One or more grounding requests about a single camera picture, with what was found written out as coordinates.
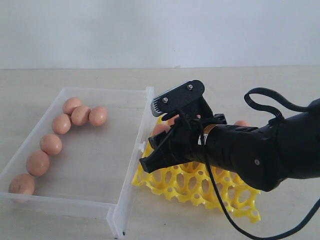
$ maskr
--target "white tabletop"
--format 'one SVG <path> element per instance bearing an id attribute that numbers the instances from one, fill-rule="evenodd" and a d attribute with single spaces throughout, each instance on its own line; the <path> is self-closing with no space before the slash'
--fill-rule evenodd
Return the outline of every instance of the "white tabletop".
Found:
<path id="1" fill-rule="evenodd" d="M 291 102 L 305 106 L 320 97 L 320 66 L 244 67 L 194 69 L 0 70 L 0 171 L 63 87 L 144 90 L 156 94 L 186 80 L 204 82 L 205 99 L 215 113 L 225 113 L 229 123 L 244 119 L 264 126 L 272 116 L 249 108 L 244 94 L 255 87 L 274 89 Z M 265 104 L 274 101 L 256 97 Z M 285 116 L 293 115 L 283 109 Z M 320 179 L 286 180 L 256 199 L 261 221 L 235 218 L 250 233 L 261 237 L 296 226 L 320 196 Z M 112 239 L 106 222 L 38 212 L 10 210 L 0 203 L 2 240 L 106 240 Z M 288 239 L 318 239 L 320 212 Z M 233 229 L 222 213 L 191 203 L 168 201 L 146 187 L 135 192 L 126 231 L 128 240 L 246 239 Z"/>

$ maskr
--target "brown egg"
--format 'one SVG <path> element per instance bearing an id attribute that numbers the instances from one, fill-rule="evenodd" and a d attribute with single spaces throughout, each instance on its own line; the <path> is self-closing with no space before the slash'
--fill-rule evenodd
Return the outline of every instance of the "brown egg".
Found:
<path id="1" fill-rule="evenodd" d="M 76 107 L 82 105 L 82 101 L 77 97 L 71 97 L 63 104 L 63 113 L 71 115 Z"/>
<path id="2" fill-rule="evenodd" d="M 36 188 L 35 178 L 27 173 L 22 173 L 14 177 L 9 185 L 8 192 L 11 194 L 33 195 Z M 23 204 L 25 200 L 15 199 L 15 203 Z"/>
<path id="3" fill-rule="evenodd" d="M 88 106 L 78 106 L 71 114 L 71 121 L 76 126 L 82 126 L 86 124 L 89 120 L 90 107 Z"/>
<path id="4" fill-rule="evenodd" d="M 62 150 L 62 141 L 57 135 L 49 133 L 41 138 L 40 148 L 48 155 L 57 155 Z"/>
<path id="5" fill-rule="evenodd" d="M 170 126 L 168 126 L 167 124 L 161 123 L 161 124 L 157 124 L 155 125 L 153 131 L 152 131 L 152 136 L 158 135 L 160 133 L 162 133 L 163 131 L 165 131 L 166 133 L 169 132 L 170 130 Z"/>
<path id="6" fill-rule="evenodd" d="M 167 121 L 167 124 L 169 126 L 172 126 L 173 124 L 175 124 L 175 119 L 179 117 L 179 115 L 175 115 L 174 117 L 170 118 L 168 121 Z"/>
<path id="7" fill-rule="evenodd" d="M 56 134 L 66 134 L 71 128 L 70 117 L 63 113 L 55 117 L 52 122 L 52 130 Z"/>
<path id="8" fill-rule="evenodd" d="M 249 127 L 250 126 L 250 124 L 247 121 L 244 121 L 244 120 L 236 121 L 234 125 L 244 126 L 244 127 Z"/>
<path id="9" fill-rule="evenodd" d="M 49 156 L 44 151 L 34 151 L 26 161 L 26 170 L 34 177 L 46 173 L 50 165 Z"/>
<path id="10" fill-rule="evenodd" d="M 95 107 L 89 114 L 89 121 L 95 127 L 103 125 L 107 121 L 107 118 L 108 112 L 107 109 L 103 106 Z"/>

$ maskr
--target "plastic container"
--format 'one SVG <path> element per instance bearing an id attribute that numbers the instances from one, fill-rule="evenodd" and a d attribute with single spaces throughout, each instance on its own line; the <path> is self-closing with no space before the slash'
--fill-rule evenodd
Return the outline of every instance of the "plastic container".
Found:
<path id="1" fill-rule="evenodd" d="M 48 172 L 36 178 L 34 195 L 8 193 L 11 180 L 26 173 L 29 154 L 39 149 L 43 135 L 62 113 L 64 102 L 78 97 L 90 107 L 105 106 L 108 121 L 89 123 L 61 135 L 60 154 L 50 157 Z M 113 236 L 123 239 L 133 203 L 131 181 L 157 119 L 150 104 L 154 88 L 112 90 L 64 88 L 0 173 L 0 198 L 12 206 L 58 215 L 104 219 Z M 13 199 L 27 200 L 23 204 Z"/>

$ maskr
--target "robotic arm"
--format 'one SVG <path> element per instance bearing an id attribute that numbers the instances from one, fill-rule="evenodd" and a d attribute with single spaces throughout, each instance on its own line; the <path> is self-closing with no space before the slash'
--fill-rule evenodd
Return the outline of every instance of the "robotic arm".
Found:
<path id="1" fill-rule="evenodd" d="M 273 90 L 252 89 L 244 96 L 247 104 L 275 116 L 267 125 L 258 128 L 228 125 L 224 114 L 213 114 L 203 98 L 204 91 L 203 83 L 193 80 L 152 101 L 151 110 L 155 117 L 165 114 L 163 121 L 177 114 L 179 117 L 168 133 L 149 138 L 154 151 L 140 159 L 143 170 L 151 173 L 192 161 L 204 163 L 221 207 L 238 231 L 251 239 L 275 240 L 302 229 L 320 207 L 320 200 L 298 226 L 283 234 L 262 238 L 239 228 L 223 205 L 210 166 L 235 172 L 249 186 L 265 192 L 272 191 L 287 178 L 320 177 L 320 99 L 301 107 Z M 299 114 L 284 118 L 278 109 L 254 102 L 251 94 L 271 97 Z"/>

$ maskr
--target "white wall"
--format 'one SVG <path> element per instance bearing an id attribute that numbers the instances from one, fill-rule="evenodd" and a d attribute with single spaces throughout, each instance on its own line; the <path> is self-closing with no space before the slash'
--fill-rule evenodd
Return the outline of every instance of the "white wall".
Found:
<path id="1" fill-rule="evenodd" d="M 320 65 L 318 0 L 2 0 L 0 69 Z"/>

